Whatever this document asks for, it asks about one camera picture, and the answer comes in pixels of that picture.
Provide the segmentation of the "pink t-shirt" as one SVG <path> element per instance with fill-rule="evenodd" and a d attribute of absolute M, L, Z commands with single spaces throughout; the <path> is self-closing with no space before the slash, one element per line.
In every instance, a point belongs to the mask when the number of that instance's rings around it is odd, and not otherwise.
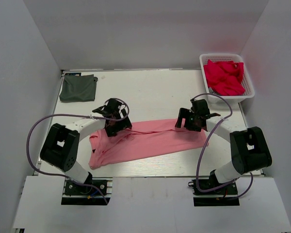
<path fill-rule="evenodd" d="M 176 119 L 160 119 L 132 123 L 116 136 L 106 131 L 92 133 L 89 141 L 92 154 L 89 167 L 97 169 L 109 164 L 134 161 L 185 150 L 201 148 L 207 139 L 205 132 L 176 128 Z"/>

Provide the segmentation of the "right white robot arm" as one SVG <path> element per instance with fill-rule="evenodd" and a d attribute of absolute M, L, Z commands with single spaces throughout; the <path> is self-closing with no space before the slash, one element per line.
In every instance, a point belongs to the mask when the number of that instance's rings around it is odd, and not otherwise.
<path fill-rule="evenodd" d="M 184 127 L 189 131 L 207 131 L 209 137 L 213 134 L 230 144 L 231 160 L 225 165 L 213 170 L 208 178 L 206 188 L 195 180 L 195 186 L 202 193 L 222 193 L 227 185 L 232 184 L 244 174 L 269 167 L 272 157 L 259 127 L 242 127 L 222 117 L 211 113 L 206 100 L 191 99 L 191 108 L 180 108 L 175 127 Z"/>

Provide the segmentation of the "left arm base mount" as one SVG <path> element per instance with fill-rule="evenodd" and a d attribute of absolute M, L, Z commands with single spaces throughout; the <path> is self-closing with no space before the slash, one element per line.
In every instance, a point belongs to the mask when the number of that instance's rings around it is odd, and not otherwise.
<path fill-rule="evenodd" d="M 112 195 L 112 178 L 92 178 L 90 186 L 65 179 L 61 205 L 107 206 Z"/>

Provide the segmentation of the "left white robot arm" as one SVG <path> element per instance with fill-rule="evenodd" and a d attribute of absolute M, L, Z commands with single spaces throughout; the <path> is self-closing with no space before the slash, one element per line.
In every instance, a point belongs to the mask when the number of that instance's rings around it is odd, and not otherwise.
<path fill-rule="evenodd" d="M 59 117 L 79 117 L 80 120 L 51 126 L 40 152 L 40 158 L 56 167 L 66 179 L 71 179 L 83 194 L 93 188 L 92 174 L 77 162 L 79 143 L 92 133 L 104 131 L 108 137 L 131 129 L 129 107 L 121 99 L 110 98 L 89 115 L 56 114 Z"/>

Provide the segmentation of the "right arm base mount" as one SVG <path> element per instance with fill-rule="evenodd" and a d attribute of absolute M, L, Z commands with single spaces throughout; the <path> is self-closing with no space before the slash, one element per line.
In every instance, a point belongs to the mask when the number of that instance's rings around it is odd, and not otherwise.
<path fill-rule="evenodd" d="M 239 206 L 238 190 L 235 182 L 228 183 L 224 187 L 218 188 L 219 183 L 214 179 L 202 178 L 198 180 L 201 190 L 214 188 L 210 192 L 201 192 L 197 188 L 196 179 L 188 182 L 188 186 L 193 190 L 194 207 L 223 207 Z"/>

